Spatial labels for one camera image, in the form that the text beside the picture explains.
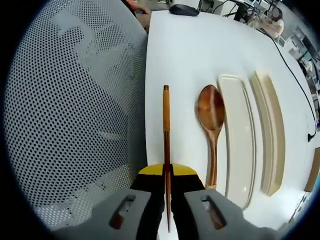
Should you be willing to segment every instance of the black computer mouse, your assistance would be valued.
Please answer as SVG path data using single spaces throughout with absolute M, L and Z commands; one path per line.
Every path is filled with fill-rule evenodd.
M 195 17 L 199 14 L 199 11 L 194 7 L 183 5 L 183 4 L 175 4 L 169 8 L 169 12 L 174 15 L 182 15 L 182 16 L 191 16 Z

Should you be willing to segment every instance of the white tray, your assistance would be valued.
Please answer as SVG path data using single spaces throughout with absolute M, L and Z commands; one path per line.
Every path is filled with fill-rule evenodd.
M 252 112 L 240 79 L 221 75 L 218 87 L 225 104 L 227 183 L 225 196 L 240 208 L 250 203 L 256 165 L 256 141 Z
M 285 168 L 285 128 L 277 93 L 271 78 L 255 72 L 250 78 L 256 99 L 263 137 L 261 190 L 268 196 L 279 190 Z

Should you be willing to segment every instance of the perforated metal sheet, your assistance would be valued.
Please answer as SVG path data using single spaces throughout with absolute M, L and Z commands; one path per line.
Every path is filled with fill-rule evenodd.
M 52 0 L 8 76 L 10 162 L 52 230 L 88 219 L 147 165 L 147 34 L 120 0 Z

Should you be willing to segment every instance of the table surface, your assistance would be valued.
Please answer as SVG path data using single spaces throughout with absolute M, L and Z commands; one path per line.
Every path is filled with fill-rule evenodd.
M 298 63 L 286 51 L 281 52 L 312 103 L 307 81 Z M 286 153 L 283 180 L 280 190 L 271 197 L 260 190 L 262 128 L 249 84 L 249 77 L 255 70 L 263 70 L 271 76 L 284 122 Z M 272 40 L 262 33 L 231 19 L 204 12 L 197 17 L 172 15 L 168 11 L 152 13 L 145 73 L 148 164 L 164 162 L 163 86 L 169 85 L 171 162 L 193 168 L 205 182 L 209 148 L 195 114 L 195 106 L 203 87 L 217 85 L 221 74 L 237 75 L 244 81 L 255 126 L 255 179 L 251 202 L 243 212 L 244 217 L 258 227 L 278 229 L 290 219 L 308 181 L 316 144 L 314 140 L 307 142 L 307 132 L 313 133 L 315 124 L 294 77 Z M 223 127 L 217 151 L 217 191 L 223 195 L 226 180 L 227 143 Z M 171 220 L 171 233 L 168 233 L 165 216 L 166 211 L 159 226 L 160 239 L 178 239 L 174 220 Z

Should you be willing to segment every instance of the chopstick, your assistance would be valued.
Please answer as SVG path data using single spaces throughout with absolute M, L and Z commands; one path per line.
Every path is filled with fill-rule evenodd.
M 164 141 L 164 177 L 165 200 L 168 232 L 170 233 L 171 215 L 171 176 L 170 176 L 170 95 L 169 86 L 163 87 L 163 141 Z

